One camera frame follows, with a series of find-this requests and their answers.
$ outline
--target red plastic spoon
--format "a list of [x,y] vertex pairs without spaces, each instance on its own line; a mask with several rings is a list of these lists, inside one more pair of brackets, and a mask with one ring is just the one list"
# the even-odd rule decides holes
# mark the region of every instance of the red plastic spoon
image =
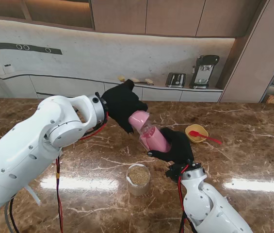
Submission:
[[211,140],[211,141],[214,141],[214,142],[216,142],[216,143],[222,144],[222,142],[220,142],[219,140],[214,139],[214,138],[211,138],[211,137],[204,136],[204,135],[202,135],[202,134],[200,134],[199,132],[194,131],[194,130],[190,131],[189,134],[190,134],[190,136],[193,136],[193,137],[198,137],[198,136],[200,136],[200,137],[209,139],[209,140]]

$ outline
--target pink shaker bottle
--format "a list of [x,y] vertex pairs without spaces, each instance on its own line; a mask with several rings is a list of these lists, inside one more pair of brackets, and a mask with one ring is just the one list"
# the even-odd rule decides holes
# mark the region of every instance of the pink shaker bottle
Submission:
[[140,142],[147,150],[168,152],[171,148],[170,144],[159,129],[147,120],[149,115],[145,111],[136,111],[129,117],[128,121],[140,134]]

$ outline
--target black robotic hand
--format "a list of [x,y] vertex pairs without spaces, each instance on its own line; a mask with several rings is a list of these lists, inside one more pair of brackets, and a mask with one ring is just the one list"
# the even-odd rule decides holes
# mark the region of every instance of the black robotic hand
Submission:
[[170,151],[163,153],[157,150],[150,150],[148,156],[153,156],[166,162],[173,161],[176,164],[192,165],[194,156],[190,141],[186,134],[173,131],[169,128],[161,129],[162,135],[171,144]]
[[134,83],[132,80],[107,90],[102,98],[107,102],[109,116],[127,133],[133,133],[128,118],[136,111],[147,111],[147,104],[141,102],[138,96],[132,92]]

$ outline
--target kitchen counter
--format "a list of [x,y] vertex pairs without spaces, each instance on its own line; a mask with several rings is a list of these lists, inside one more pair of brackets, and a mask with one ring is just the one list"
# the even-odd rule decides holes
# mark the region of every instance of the kitchen counter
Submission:
[[[0,138],[30,117],[41,100],[0,99]],[[195,161],[255,233],[274,233],[274,104],[148,102],[150,119],[161,127],[184,131],[201,124],[211,141],[192,144]],[[94,137],[64,149],[60,197],[66,233],[177,233],[181,208],[176,183],[165,177],[171,163],[148,157],[138,134],[127,135],[112,119]],[[126,171],[134,163],[151,172],[150,191],[129,194]],[[39,207],[22,189],[14,218],[22,233],[58,233],[55,166],[30,186]],[[0,233],[7,233],[3,209]]]

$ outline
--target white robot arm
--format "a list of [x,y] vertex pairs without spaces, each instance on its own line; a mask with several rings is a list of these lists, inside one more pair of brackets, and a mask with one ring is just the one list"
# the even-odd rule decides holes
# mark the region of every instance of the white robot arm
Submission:
[[184,211],[198,233],[253,233],[249,225],[212,185],[200,164],[182,174],[187,189]]
[[[86,131],[104,122],[104,103],[98,96],[43,100],[29,119],[15,125],[0,139],[0,207],[39,176],[62,147],[78,141]],[[75,112],[85,119],[82,123]],[[210,184],[196,164],[182,174],[187,189],[184,211],[198,233],[252,233],[244,219]]]
[[62,147],[78,141],[104,119],[103,103],[95,95],[43,100],[32,117],[0,139],[0,207],[39,176],[60,155]]

